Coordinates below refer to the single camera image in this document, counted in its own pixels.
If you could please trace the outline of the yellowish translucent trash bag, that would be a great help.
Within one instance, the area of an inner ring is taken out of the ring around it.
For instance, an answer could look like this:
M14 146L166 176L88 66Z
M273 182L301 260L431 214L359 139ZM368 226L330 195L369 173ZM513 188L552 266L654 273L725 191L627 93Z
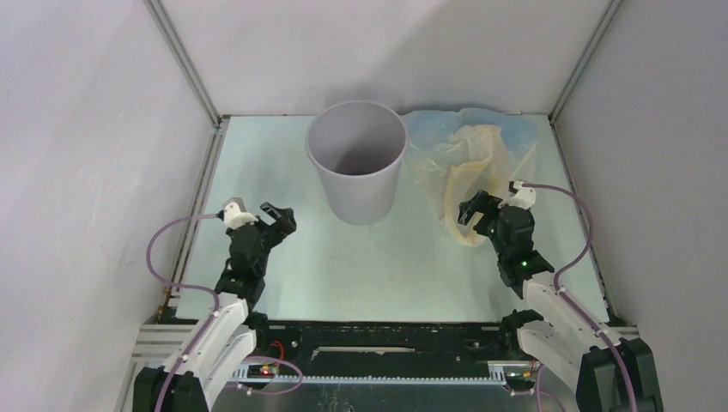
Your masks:
M505 197L510 181L533 176L536 152L533 130L512 136L494 124L462 125L453 131L415 133L410 138L408 167L444 231L460 245L475 247L485 240L474 229L482 215L477 213L461 225L459 204L478 191Z

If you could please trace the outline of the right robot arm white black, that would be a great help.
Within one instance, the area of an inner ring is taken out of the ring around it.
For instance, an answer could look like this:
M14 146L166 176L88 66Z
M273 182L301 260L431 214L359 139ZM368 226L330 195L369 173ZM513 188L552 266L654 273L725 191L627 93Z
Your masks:
M528 306L501 320L500 350L547 367L581 411L664 410L649 345L598 320L535 248L535 190L514 182L508 199L479 191L459 205L458 223L491 242L501 280Z

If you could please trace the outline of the blue translucent trash bag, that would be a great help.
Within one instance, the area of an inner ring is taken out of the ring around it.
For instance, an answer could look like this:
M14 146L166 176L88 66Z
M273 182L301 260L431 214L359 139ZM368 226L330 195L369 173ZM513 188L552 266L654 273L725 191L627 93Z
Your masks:
M518 115L482 108L465 108L458 112L420 110L403 116L409 139L419 149L450 142L450 135L463 126L491 124L501 127L501 137L512 154L525 153L537 143L537 127Z

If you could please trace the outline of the grey plastic trash bin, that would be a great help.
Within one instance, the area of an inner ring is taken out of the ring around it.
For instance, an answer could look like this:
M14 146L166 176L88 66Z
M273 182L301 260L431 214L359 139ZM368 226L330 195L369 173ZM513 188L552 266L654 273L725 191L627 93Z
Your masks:
M400 115L366 100L325 109L305 139L331 211L356 226L372 225L390 212L409 144Z

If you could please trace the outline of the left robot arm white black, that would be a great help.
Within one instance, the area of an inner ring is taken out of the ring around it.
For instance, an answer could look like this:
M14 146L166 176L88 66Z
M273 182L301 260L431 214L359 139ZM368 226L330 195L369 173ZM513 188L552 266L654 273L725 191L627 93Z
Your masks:
M270 350L268 318L253 308L264 291L270 252L296 231L297 223L291 208L262 203L260 209L271 223L248 212L239 197L214 214L230 244L216 285L194 287L211 296L209 313L160 366L139 372L132 410L210 411L238 366Z

